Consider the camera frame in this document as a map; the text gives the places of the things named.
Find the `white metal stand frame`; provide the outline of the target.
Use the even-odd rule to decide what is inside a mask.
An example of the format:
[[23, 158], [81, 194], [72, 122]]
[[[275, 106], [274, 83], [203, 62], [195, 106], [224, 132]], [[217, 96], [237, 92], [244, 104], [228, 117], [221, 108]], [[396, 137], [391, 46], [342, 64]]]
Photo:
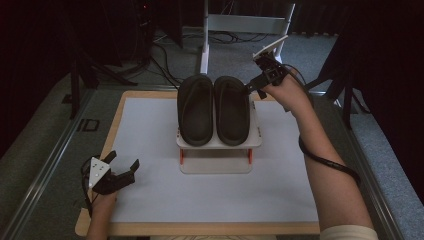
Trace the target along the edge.
[[294, 3], [288, 4], [288, 9], [283, 17], [262, 17], [210, 14], [209, 0], [203, 0], [203, 2], [203, 47], [199, 70], [201, 74], [208, 73], [210, 31], [279, 35], [280, 39], [266, 46], [265, 50], [271, 53], [279, 62], [282, 61], [281, 51], [284, 46], [284, 41], [288, 38], [287, 33], [295, 10]]

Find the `white table mat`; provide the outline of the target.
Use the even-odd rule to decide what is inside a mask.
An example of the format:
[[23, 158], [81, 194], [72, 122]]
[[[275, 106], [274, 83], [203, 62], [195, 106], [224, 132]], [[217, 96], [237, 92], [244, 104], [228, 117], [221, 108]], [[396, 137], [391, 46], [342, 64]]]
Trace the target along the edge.
[[128, 98], [114, 140], [116, 172], [139, 161], [122, 189], [116, 222], [314, 222], [316, 207], [298, 147], [297, 124], [275, 101], [255, 104], [261, 145], [242, 174], [185, 174], [173, 99]]

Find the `person's left hand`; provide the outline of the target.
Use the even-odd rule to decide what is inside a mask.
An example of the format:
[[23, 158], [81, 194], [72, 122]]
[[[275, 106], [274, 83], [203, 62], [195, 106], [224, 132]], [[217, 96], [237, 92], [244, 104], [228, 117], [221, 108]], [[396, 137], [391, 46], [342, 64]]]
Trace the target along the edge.
[[100, 193], [94, 192], [91, 217], [94, 220], [102, 220], [109, 222], [115, 208], [117, 196], [117, 192], [107, 195], [102, 195]]

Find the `cream sleeve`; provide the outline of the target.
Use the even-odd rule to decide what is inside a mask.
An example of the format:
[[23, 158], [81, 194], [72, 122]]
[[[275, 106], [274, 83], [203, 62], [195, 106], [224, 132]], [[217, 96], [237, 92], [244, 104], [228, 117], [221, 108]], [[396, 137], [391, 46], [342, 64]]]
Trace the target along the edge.
[[340, 225], [323, 230], [320, 240], [379, 240], [376, 231], [359, 225]]

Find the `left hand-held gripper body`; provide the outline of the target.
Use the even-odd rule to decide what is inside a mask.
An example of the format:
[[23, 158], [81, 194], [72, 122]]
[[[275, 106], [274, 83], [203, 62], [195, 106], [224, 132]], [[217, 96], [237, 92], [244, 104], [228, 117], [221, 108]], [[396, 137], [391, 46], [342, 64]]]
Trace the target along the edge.
[[108, 163], [96, 157], [84, 162], [81, 174], [84, 193], [91, 189], [99, 194], [108, 195], [131, 184], [131, 171], [115, 175]]

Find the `metal rail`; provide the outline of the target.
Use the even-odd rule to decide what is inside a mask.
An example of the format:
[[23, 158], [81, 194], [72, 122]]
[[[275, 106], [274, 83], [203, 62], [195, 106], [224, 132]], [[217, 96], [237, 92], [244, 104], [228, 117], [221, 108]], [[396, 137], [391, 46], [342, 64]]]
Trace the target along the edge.
[[374, 176], [368, 159], [362, 151], [352, 130], [349, 130], [342, 119], [342, 106], [338, 100], [330, 100], [334, 114], [337, 134], [331, 137], [338, 153], [349, 167], [355, 170], [361, 179], [360, 190], [370, 211], [371, 219], [380, 240], [404, 240], [392, 211], [383, 196], [379, 183]]
[[0, 158], [0, 240], [15, 240], [55, 171], [94, 92], [85, 90], [75, 114], [54, 91]]

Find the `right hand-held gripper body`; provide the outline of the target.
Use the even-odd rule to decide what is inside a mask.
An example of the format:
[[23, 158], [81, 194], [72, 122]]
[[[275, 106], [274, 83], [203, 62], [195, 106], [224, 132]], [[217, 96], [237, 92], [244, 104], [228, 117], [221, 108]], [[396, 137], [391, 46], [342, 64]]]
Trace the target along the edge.
[[275, 57], [277, 49], [287, 38], [288, 36], [284, 35], [253, 54], [253, 61], [262, 71], [260, 75], [266, 77], [266, 86], [269, 84], [278, 86], [283, 78], [288, 74], [288, 71], [285, 69], [283, 64]]

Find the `person's right hand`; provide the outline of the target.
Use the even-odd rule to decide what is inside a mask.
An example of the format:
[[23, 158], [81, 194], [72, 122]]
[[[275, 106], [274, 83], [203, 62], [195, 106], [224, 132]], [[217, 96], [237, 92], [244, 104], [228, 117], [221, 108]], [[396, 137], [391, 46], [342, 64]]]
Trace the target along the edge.
[[306, 118], [313, 112], [312, 103], [303, 85], [290, 74], [278, 86], [268, 84], [263, 91], [289, 110], [295, 118]]

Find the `white shoe rack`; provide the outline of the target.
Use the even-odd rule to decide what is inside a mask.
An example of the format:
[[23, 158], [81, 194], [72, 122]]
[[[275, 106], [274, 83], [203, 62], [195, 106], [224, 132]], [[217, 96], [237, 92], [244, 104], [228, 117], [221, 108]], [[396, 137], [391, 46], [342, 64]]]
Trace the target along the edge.
[[223, 143], [214, 133], [211, 140], [200, 147], [191, 146], [177, 131], [180, 149], [180, 170], [184, 174], [246, 174], [252, 170], [253, 149], [262, 145], [260, 125], [255, 103], [249, 98], [250, 130], [245, 142], [237, 146]]

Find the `black tripod stand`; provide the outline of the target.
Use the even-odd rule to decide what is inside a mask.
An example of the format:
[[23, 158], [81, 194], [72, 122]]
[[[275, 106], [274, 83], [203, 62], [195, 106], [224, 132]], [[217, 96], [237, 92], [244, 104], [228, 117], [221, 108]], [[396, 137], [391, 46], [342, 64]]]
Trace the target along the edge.
[[124, 79], [117, 73], [114, 73], [109, 68], [101, 65], [91, 58], [82, 47], [70, 41], [68, 47], [71, 62], [71, 115], [70, 118], [74, 119], [80, 109], [80, 80], [89, 89], [96, 89], [99, 85], [99, 80], [96, 77], [95, 69], [101, 73], [106, 74], [118, 83], [126, 86], [136, 86], [135, 82]]
[[342, 120], [349, 130], [352, 129], [350, 121], [352, 101], [355, 101], [363, 112], [368, 113], [368, 110], [359, 102], [353, 91], [355, 72], [360, 60], [360, 48], [361, 41], [340, 35], [325, 60], [318, 77], [305, 85], [307, 90], [311, 90], [331, 80], [324, 96], [336, 100], [341, 94], [344, 94]]

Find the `black slipper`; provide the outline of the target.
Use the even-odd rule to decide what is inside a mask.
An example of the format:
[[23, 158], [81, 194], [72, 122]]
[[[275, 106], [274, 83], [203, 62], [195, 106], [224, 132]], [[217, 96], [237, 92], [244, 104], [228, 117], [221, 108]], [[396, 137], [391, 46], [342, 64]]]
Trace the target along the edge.
[[237, 78], [221, 76], [214, 83], [216, 128], [226, 145], [246, 141], [250, 131], [250, 102], [245, 85]]
[[191, 76], [177, 93], [181, 137], [191, 146], [207, 144], [213, 135], [213, 84], [204, 75]]

